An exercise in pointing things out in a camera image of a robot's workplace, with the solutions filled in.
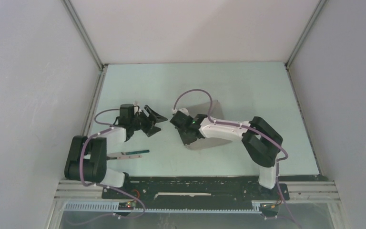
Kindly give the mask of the grey cloth napkin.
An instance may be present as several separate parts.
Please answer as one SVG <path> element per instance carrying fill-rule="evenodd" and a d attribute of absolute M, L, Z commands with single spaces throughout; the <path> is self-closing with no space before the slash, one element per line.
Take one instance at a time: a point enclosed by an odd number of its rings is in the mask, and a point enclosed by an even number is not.
<path fill-rule="evenodd" d="M 209 109 L 210 102 L 206 102 L 203 104 L 197 104 L 190 107 L 187 107 L 188 114 L 191 117 L 195 117 L 197 114 L 207 114 Z M 211 116 L 216 117 L 218 119 L 224 119 L 224 114 L 221 108 L 221 104 L 218 100 L 213 100 L 213 105 L 211 108 Z M 231 140 L 225 140 L 221 138 L 200 138 L 195 142 L 185 145 L 185 147 L 189 150 L 202 150 L 217 146 L 223 146 L 231 143 Z"/>

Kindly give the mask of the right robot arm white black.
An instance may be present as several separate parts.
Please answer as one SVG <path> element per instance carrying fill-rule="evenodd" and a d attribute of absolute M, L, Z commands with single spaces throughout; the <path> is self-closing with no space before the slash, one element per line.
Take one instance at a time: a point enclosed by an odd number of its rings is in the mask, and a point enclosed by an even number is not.
<path fill-rule="evenodd" d="M 171 124 L 177 129 L 184 145 L 200 139 L 218 138 L 241 142 L 250 158 L 259 166 L 258 193 L 263 199 L 277 194 L 278 154 L 288 153 L 282 147 L 283 138 L 263 118 L 255 116 L 251 121 L 234 122 L 217 119 L 207 114 L 191 117 L 177 111 Z"/>

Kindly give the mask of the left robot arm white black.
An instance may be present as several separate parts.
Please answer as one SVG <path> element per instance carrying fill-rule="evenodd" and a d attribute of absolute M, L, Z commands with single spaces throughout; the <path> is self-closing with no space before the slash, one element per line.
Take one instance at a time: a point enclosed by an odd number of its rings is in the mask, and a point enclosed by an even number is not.
<path fill-rule="evenodd" d="M 147 137 L 160 132 L 157 123 L 168 119 L 149 106 L 140 108 L 137 104 L 122 104 L 116 109 L 119 115 L 107 128 L 91 136 L 76 135 L 71 141 L 64 168 L 66 179 L 81 181 L 86 185 L 103 184 L 112 186 L 119 198 L 127 198 L 132 192 L 126 172 L 115 171 L 107 167 L 109 160 L 118 159 L 108 156 L 109 146 L 130 140 L 136 131 L 143 131 Z"/>

